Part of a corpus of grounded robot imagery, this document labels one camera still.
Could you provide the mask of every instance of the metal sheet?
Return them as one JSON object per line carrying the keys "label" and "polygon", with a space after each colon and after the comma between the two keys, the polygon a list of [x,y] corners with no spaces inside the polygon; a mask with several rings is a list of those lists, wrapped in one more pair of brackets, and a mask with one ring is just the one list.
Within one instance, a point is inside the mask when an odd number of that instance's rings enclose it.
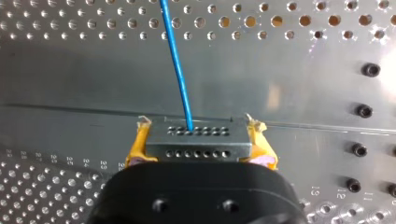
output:
{"label": "metal sheet", "polygon": [[[66,0],[36,2],[32,7],[31,1],[2,0],[3,103],[181,115],[157,1],[71,1],[72,6]],[[226,118],[249,112],[282,123],[394,129],[393,2],[382,9],[377,1],[359,1],[350,10],[346,2],[332,0],[317,10],[319,1],[295,1],[290,10],[288,1],[269,0],[264,12],[261,1],[240,2],[240,12],[233,11],[235,3],[170,4],[172,15],[181,19],[176,37],[194,116]],[[210,5],[216,12],[208,12]],[[366,14],[371,23],[360,25],[360,16]],[[299,24],[303,15],[310,17],[307,26]],[[329,24],[331,15],[339,16],[339,25]],[[255,18],[251,28],[245,25],[248,16]],[[283,19],[281,26],[273,26],[274,16]],[[219,26],[222,17],[229,18],[229,27]],[[197,18],[205,19],[201,29],[195,26]],[[129,19],[136,20],[134,29]],[[150,19],[159,21],[158,28],[150,28]],[[96,22],[94,29],[90,20]],[[266,32],[265,39],[259,39],[260,31]],[[293,39],[286,38],[287,31],[294,32]],[[321,38],[315,38],[316,31],[322,32]],[[345,39],[345,31],[353,36]],[[210,32],[215,39],[208,39]],[[233,32],[240,39],[234,40]],[[147,39],[141,39],[142,33]],[[378,77],[360,74],[367,62],[381,65]],[[361,103],[374,109],[372,118],[354,115]]]}

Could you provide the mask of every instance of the perforated metal panel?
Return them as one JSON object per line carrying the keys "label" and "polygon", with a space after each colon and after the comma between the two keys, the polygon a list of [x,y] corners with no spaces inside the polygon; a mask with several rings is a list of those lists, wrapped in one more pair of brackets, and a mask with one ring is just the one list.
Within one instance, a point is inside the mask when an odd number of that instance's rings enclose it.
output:
{"label": "perforated metal panel", "polygon": [[[395,4],[170,2],[193,116],[248,112],[266,121],[279,172],[295,184],[311,222],[395,221],[387,192],[396,183]],[[0,62],[0,143],[12,160],[27,151],[32,160],[73,158],[66,168],[79,169],[87,159],[93,170],[114,173],[134,141],[135,115],[183,111],[155,0],[0,0]],[[366,63],[380,65],[378,77],[361,74]],[[357,116],[360,104],[374,114]],[[368,155],[349,153],[353,143]],[[344,191],[349,177],[361,192]],[[364,212],[351,217],[350,209]]]}

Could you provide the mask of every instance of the black plastic part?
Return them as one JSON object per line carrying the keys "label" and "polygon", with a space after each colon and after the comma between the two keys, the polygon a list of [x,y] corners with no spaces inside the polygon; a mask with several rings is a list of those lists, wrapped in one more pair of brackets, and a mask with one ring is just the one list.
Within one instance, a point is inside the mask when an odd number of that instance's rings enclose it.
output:
{"label": "black plastic part", "polygon": [[392,184],[389,186],[389,194],[396,198],[396,184]]}
{"label": "black plastic part", "polygon": [[242,162],[148,162],[114,175],[88,224],[306,223],[291,185]]}
{"label": "black plastic part", "polygon": [[357,179],[350,178],[346,182],[346,187],[350,192],[357,193],[361,191],[361,182],[359,182]]}
{"label": "black plastic part", "polygon": [[363,66],[361,72],[367,77],[376,77],[381,72],[381,67],[375,63],[367,63]]}
{"label": "black plastic part", "polygon": [[360,105],[356,110],[357,114],[364,119],[368,119],[373,115],[373,109],[368,105]]}
{"label": "black plastic part", "polygon": [[364,145],[357,143],[353,145],[352,151],[353,154],[355,154],[355,156],[357,157],[365,157],[367,155],[368,150],[367,147],[365,147]]}

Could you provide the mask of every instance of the hole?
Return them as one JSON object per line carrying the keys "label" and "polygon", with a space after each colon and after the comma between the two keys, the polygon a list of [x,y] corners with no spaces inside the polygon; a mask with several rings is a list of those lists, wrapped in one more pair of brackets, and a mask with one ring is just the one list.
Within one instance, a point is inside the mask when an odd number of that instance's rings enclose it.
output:
{"label": "hole", "polygon": [[378,220],[382,220],[382,219],[385,218],[385,216],[384,216],[383,213],[375,213],[375,217],[376,217]]}
{"label": "hole", "polygon": [[348,10],[354,11],[358,8],[358,1],[349,1],[346,3],[346,8]]}
{"label": "hole", "polygon": [[36,30],[40,30],[41,29],[40,21],[34,21],[33,28],[35,28]]}
{"label": "hole", "polygon": [[119,13],[120,16],[125,15],[125,10],[122,7],[119,7],[119,9],[117,9],[117,13]]}
{"label": "hole", "polygon": [[309,24],[311,24],[311,17],[310,16],[302,16],[300,17],[300,25],[302,26],[308,26]]}
{"label": "hole", "polygon": [[65,17],[66,16],[66,12],[63,9],[59,10],[59,16],[60,17]]}
{"label": "hole", "polygon": [[109,29],[114,29],[114,28],[116,28],[116,21],[113,20],[113,19],[108,20],[108,21],[107,21],[107,27],[108,27]]}
{"label": "hole", "polygon": [[294,38],[294,32],[293,31],[287,31],[285,34],[285,37],[287,39],[293,39]]}
{"label": "hole", "polygon": [[66,40],[68,35],[67,35],[67,33],[62,33],[61,37],[62,37],[63,40]]}
{"label": "hole", "polygon": [[261,11],[261,12],[268,11],[268,4],[266,4],[266,3],[261,3],[261,4],[260,4],[260,11]]}
{"label": "hole", "polygon": [[189,5],[184,6],[184,13],[186,14],[191,14],[192,13],[192,7]]}
{"label": "hole", "polygon": [[353,32],[352,31],[344,31],[343,37],[344,37],[344,39],[350,39],[353,37]]}
{"label": "hole", "polygon": [[86,40],[87,39],[87,34],[85,34],[84,32],[81,32],[79,34],[79,38],[82,39],[82,40]]}
{"label": "hole", "polygon": [[191,152],[190,151],[185,151],[184,152],[184,156],[187,157],[187,158],[191,157]]}
{"label": "hole", "polygon": [[221,17],[219,20],[219,26],[221,28],[227,28],[230,26],[230,19],[228,17]]}
{"label": "hole", "polygon": [[234,40],[238,40],[241,38],[241,33],[239,33],[238,31],[233,32],[232,37]]}
{"label": "hole", "polygon": [[297,3],[288,3],[288,11],[294,11],[295,9],[297,9]]}
{"label": "hole", "polygon": [[210,14],[213,14],[213,13],[215,13],[216,12],[216,6],[215,5],[209,5],[208,7],[207,7],[207,12],[209,12]]}
{"label": "hole", "polygon": [[152,210],[157,213],[166,212],[169,209],[169,204],[164,199],[157,199],[152,204]]}
{"label": "hole", "polygon": [[56,2],[54,0],[49,0],[50,7],[56,7]]}
{"label": "hole", "polygon": [[146,8],[145,7],[140,7],[139,8],[139,14],[140,15],[145,15],[146,14]]}
{"label": "hole", "polygon": [[28,38],[28,39],[33,39],[33,35],[32,34],[30,34],[30,33],[28,33],[27,35],[26,35],[26,37]]}
{"label": "hole", "polygon": [[332,211],[329,205],[323,205],[320,207],[320,212],[323,214],[328,214]]}
{"label": "hole", "polygon": [[96,21],[93,21],[93,20],[88,20],[88,28],[90,28],[90,29],[95,29],[96,28]]}
{"label": "hole", "polygon": [[221,155],[222,155],[222,157],[224,157],[224,158],[229,158],[229,157],[231,156],[231,152],[229,152],[229,151],[223,151],[223,152],[221,153]]}
{"label": "hole", "polygon": [[329,17],[330,26],[337,26],[341,22],[341,17],[337,15],[332,15]]}
{"label": "hole", "polygon": [[184,33],[184,39],[191,40],[192,39],[192,33],[190,33],[190,32]]}
{"label": "hole", "polygon": [[198,17],[197,19],[195,19],[194,24],[195,24],[196,28],[202,29],[205,26],[205,19],[201,18],[201,17]]}
{"label": "hole", "polygon": [[47,18],[48,15],[49,15],[49,13],[48,13],[46,10],[42,10],[42,11],[41,11],[41,16],[42,16],[43,18]]}
{"label": "hole", "polygon": [[265,32],[265,31],[260,31],[260,32],[257,34],[257,36],[258,36],[259,39],[265,39],[265,38],[267,38],[267,32]]}
{"label": "hole", "polygon": [[104,32],[99,33],[99,38],[104,40],[106,39],[107,35]]}
{"label": "hole", "polygon": [[252,17],[252,16],[248,16],[245,18],[245,25],[248,28],[251,28],[253,26],[256,25],[256,18]]}
{"label": "hole", "polygon": [[214,151],[213,152],[213,157],[214,158],[217,158],[217,157],[219,157],[220,156],[220,152],[219,151]]}
{"label": "hole", "polygon": [[163,32],[163,33],[161,34],[161,38],[162,38],[163,40],[167,40],[167,39],[168,39],[168,35],[166,34],[166,32]]}
{"label": "hole", "polygon": [[227,200],[222,204],[222,208],[227,213],[236,213],[239,211],[239,205],[233,200]]}
{"label": "hole", "polygon": [[382,39],[385,36],[385,32],[383,30],[375,31],[374,36],[377,39]]}
{"label": "hole", "polygon": [[105,15],[105,11],[102,10],[100,7],[97,10],[98,16],[104,16]]}
{"label": "hole", "polygon": [[58,24],[58,22],[57,21],[51,21],[51,23],[50,23],[50,27],[53,29],[53,30],[58,30],[58,27],[59,27],[59,24]]}
{"label": "hole", "polygon": [[213,31],[207,33],[207,39],[208,39],[208,40],[214,40],[214,39],[216,39],[215,33],[213,33]]}
{"label": "hole", "polygon": [[349,210],[347,210],[347,214],[348,214],[350,217],[355,217],[358,213],[356,212],[355,209],[349,209]]}
{"label": "hole", "polygon": [[390,18],[390,23],[392,23],[392,25],[396,26],[396,15],[393,15],[393,16]]}
{"label": "hole", "polygon": [[272,25],[273,25],[274,27],[279,27],[279,26],[282,25],[283,19],[282,19],[280,16],[274,16],[274,17],[271,19],[271,23],[272,23]]}
{"label": "hole", "polygon": [[83,16],[85,15],[85,11],[82,10],[82,9],[79,9],[79,10],[77,11],[77,14],[78,14],[80,17],[83,17]]}
{"label": "hole", "polygon": [[321,32],[321,31],[316,31],[316,32],[314,33],[314,37],[315,37],[315,39],[321,39],[321,38],[323,37],[323,32]]}
{"label": "hole", "polygon": [[128,27],[129,28],[134,29],[134,28],[136,28],[136,26],[137,26],[137,20],[135,20],[135,19],[129,19],[128,20]]}
{"label": "hole", "polygon": [[75,0],[66,0],[66,4],[67,4],[68,6],[70,6],[70,7],[73,7],[75,3],[76,3]]}
{"label": "hole", "polygon": [[181,19],[180,19],[179,17],[174,17],[174,18],[172,19],[172,26],[173,26],[173,28],[175,28],[175,29],[180,28],[180,27],[181,27]]}
{"label": "hole", "polygon": [[242,11],[242,5],[239,4],[239,3],[233,5],[233,11],[236,12],[236,13],[237,12],[241,12]]}
{"label": "hole", "polygon": [[126,33],[125,33],[125,32],[120,32],[120,33],[119,33],[119,38],[120,38],[121,40],[126,39]]}
{"label": "hole", "polygon": [[173,157],[173,151],[166,151],[165,155],[166,157]]}
{"label": "hole", "polygon": [[326,7],[327,7],[327,3],[326,2],[318,2],[317,3],[317,10],[318,11],[324,10],[324,9],[326,9]]}
{"label": "hole", "polygon": [[381,9],[387,9],[389,7],[389,1],[388,0],[380,1],[378,7]]}
{"label": "hole", "polygon": [[140,33],[140,39],[147,40],[148,39],[148,34],[146,32]]}
{"label": "hole", "polygon": [[95,0],[86,0],[85,2],[88,6],[93,6],[93,4],[95,4]]}
{"label": "hole", "polygon": [[152,29],[157,29],[159,24],[160,22],[155,18],[151,18],[148,22],[149,27],[151,27]]}
{"label": "hole", "polygon": [[369,25],[373,20],[373,17],[371,15],[362,15],[359,17],[359,23],[362,26]]}
{"label": "hole", "polygon": [[18,30],[23,30],[23,23],[21,21],[17,21],[17,29]]}

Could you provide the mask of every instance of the screw hole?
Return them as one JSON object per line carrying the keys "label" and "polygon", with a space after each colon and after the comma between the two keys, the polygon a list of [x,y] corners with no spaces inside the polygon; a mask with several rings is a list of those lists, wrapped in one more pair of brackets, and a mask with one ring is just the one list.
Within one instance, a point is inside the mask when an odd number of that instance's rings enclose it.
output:
{"label": "screw hole", "polygon": [[279,27],[279,26],[282,25],[283,19],[282,19],[282,17],[280,17],[280,16],[274,16],[274,17],[271,19],[271,23],[272,23],[272,25],[273,25],[274,27]]}
{"label": "screw hole", "polygon": [[373,17],[371,15],[362,15],[359,17],[359,24],[362,26],[367,26],[369,25],[373,20]]}
{"label": "screw hole", "polygon": [[157,213],[163,213],[169,209],[169,204],[164,199],[157,199],[152,204],[152,210]]}
{"label": "screw hole", "polygon": [[239,211],[239,205],[233,200],[227,200],[222,204],[223,210],[227,213],[236,213]]}

